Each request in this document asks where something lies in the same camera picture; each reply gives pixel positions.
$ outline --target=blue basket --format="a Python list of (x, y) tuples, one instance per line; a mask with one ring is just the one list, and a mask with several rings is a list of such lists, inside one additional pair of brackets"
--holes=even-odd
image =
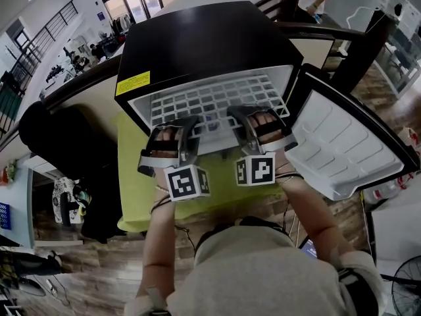
[(0, 227), (2, 229), (12, 229), (11, 207), (6, 203), (0, 203)]

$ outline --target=chair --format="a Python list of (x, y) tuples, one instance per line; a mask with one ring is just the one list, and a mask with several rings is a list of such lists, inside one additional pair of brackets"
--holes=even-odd
[[(122, 216), (116, 144), (96, 132), (79, 109), (51, 114), (38, 101), (20, 119), (19, 135), (33, 153), (67, 178), (80, 180), (92, 196), (82, 226), (84, 236), (107, 243), (107, 238), (123, 233), (116, 225)], [(68, 211), (74, 204), (66, 196), (61, 200), (62, 220), (69, 225)]]

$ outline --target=shelf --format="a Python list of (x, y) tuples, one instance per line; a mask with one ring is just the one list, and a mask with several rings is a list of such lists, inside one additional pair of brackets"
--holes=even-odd
[(281, 118), (289, 111), (282, 97), (267, 75), (248, 76), (202, 85), (151, 101), (151, 124), (159, 125), (170, 120), (198, 115), (200, 123), (193, 129), (191, 138), (219, 133), (241, 125), (226, 109), (230, 105), (261, 105), (275, 109)]

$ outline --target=fridge door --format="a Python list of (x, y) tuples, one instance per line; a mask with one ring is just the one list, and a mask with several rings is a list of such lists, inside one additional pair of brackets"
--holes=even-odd
[(305, 180), (332, 200), (350, 197), (420, 168), (420, 160), (380, 118), (304, 65), (289, 95), (285, 118), (298, 146), (286, 153)]

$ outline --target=hand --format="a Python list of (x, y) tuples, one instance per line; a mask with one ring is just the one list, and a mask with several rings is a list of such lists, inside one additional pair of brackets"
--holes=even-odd
[[(168, 128), (166, 130), (162, 130), (159, 132), (158, 136), (155, 138), (155, 140), (179, 140), (182, 135), (182, 129), (179, 129), (175, 131), (173, 128)], [(177, 158), (178, 153), (176, 151), (152, 151), (151, 154), (152, 157), (158, 157), (158, 158)], [(155, 179), (157, 180), (158, 186), (165, 188), (166, 190), (166, 179), (164, 174), (164, 169), (155, 167)]]
[(314, 5), (310, 5), (307, 7), (307, 12), (311, 15), (314, 16), (316, 14), (317, 11), (317, 7)]
[[(260, 125), (274, 122), (276, 120), (276, 118), (270, 113), (256, 113), (248, 118), (253, 128), (257, 128)], [(276, 140), (280, 140), (281, 138), (283, 138), (283, 136), (284, 135), (282, 134), (282, 131), (278, 130), (259, 137), (259, 142), (262, 144), (267, 144), (275, 142)], [(295, 168), (289, 163), (288, 159), (286, 158), (285, 151), (283, 149), (277, 150), (275, 156), (275, 173), (282, 174), (293, 171), (295, 171)]]

